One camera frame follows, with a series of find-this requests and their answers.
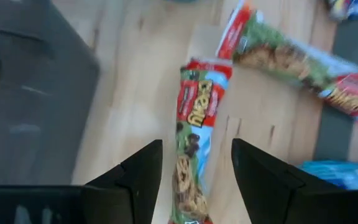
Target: black object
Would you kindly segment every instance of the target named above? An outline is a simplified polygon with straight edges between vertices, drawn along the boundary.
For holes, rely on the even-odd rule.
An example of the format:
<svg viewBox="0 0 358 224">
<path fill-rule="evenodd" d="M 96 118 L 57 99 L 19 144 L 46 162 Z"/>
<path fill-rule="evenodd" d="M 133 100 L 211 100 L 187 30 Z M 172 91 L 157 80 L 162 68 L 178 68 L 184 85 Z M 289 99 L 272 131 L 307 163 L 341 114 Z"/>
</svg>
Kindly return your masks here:
<svg viewBox="0 0 358 224">
<path fill-rule="evenodd" d="M 70 183 L 98 76 L 50 0 L 0 0 L 0 185 Z"/>
<path fill-rule="evenodd" d="M 232 161 L 253 224 L 358 223 L 358 190 L 343 190 L 241 140 Z"/>
<path fill-rule="evenodd" d="M 0 224 L 149 224 L 161 170 L 155 140 L 84 186 L 0 187 Z"/>
</svg>

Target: red and green wrapper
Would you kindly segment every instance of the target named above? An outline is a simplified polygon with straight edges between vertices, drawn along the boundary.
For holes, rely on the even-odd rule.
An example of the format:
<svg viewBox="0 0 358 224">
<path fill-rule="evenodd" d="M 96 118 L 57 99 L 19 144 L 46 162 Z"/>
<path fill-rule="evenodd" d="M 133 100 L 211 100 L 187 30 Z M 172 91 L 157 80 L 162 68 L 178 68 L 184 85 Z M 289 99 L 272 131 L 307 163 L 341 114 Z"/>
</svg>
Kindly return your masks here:
<svg viewBox="0 0 358 224">
<path fill-rule="evenodd" d="M 212 224 L 203 178 L 218 107 L 232 75 L 232 62 L 193 58 L 180 73 L 177 162 L 169 224 Z"/>
<path fill-rule="evenodd" d="M 283 35 L 245 1 L 232 13 L 216 55 L 307 88 L 358 121 L 358 66 Z"/>
</svg>

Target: wooden floor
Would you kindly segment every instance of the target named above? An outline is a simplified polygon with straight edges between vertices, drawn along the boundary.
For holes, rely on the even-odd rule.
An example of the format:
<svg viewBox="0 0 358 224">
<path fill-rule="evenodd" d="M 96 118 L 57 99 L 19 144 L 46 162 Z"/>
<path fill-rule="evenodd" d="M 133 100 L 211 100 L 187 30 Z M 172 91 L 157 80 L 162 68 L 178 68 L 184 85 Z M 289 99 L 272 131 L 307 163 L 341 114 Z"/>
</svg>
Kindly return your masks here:
<svg viewBox="0 0 358 224">
<path fill-rule="evenodd" d="M 54 0 L 101 61 L 74 184 L 84 184 L 154 139 L 163 139 L 163 176 L 153 223 L 166 223 L 175 162 L 178 69 L 191 56 L 213 56 L 237 0 Z M 274 27 L 331 50 L 335 24 L 320 0 L 253 0 Z M 207 168 L 211 217 L 250 223 L 231 165 L 231 139 L 242 138 L 284 161 L 310 160 L 321 102 L 260 72 L 236 68 L 220 105 Z"/>
</svg>

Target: blue package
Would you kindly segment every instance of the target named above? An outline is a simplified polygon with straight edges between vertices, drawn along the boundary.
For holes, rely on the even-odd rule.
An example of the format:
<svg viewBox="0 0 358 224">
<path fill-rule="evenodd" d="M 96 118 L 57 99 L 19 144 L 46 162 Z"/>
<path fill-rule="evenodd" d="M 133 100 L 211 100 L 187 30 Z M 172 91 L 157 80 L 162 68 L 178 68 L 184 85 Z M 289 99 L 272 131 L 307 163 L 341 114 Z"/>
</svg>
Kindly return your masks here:
<svg viewBox="0 0 358 224">
<path fill-rule="evenodd" d="M 358 163 L 310 161 L 304 162 L 300 169 L 338 187 L 358 190 Z"/>
<path fill-rule="evenodd" d="M 330 16 L 337 21 L 358 17 L 358 0 L 327 0 L 327 2 Z"/>
</svg>

